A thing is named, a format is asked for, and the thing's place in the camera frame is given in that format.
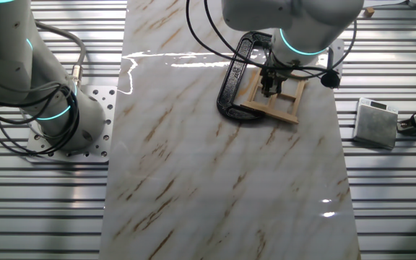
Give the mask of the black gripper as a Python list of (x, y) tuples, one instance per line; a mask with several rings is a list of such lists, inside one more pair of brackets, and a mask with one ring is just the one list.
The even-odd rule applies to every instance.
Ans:
[(282, 83), (291, 75), (290, 67), (272, 67), (263, 66), (261, 68), (261, 91), (264, 92), (266, 98), (280, 94), (282, 91)]

